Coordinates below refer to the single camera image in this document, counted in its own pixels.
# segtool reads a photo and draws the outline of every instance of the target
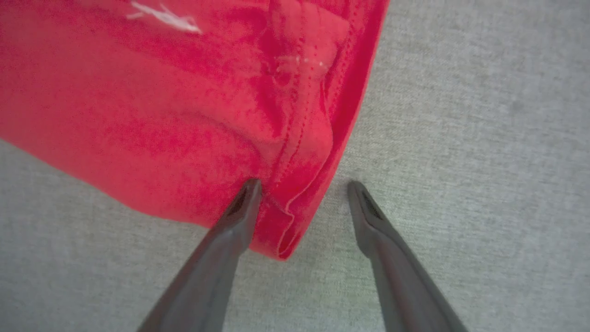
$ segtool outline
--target red garment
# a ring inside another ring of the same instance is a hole
[[[252,249],[286,259],[342,156],[387,0],[161,2],[3,1],[0,137],[207,227],[260,178]]]

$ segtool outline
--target gray surface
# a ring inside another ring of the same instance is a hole
[[[472,331],[590,330],[590,3],[394,0],[338,173],[226,331],[382,331],[345,199],[365,182]],[[0,330],[133,331],[204,230],[0,143]]]

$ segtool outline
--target red fabric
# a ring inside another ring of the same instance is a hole
[[[0,138],[133,209],[211,226],[263,182],[252,249],[286,259],[355,122],[386,0],[3,1]]]

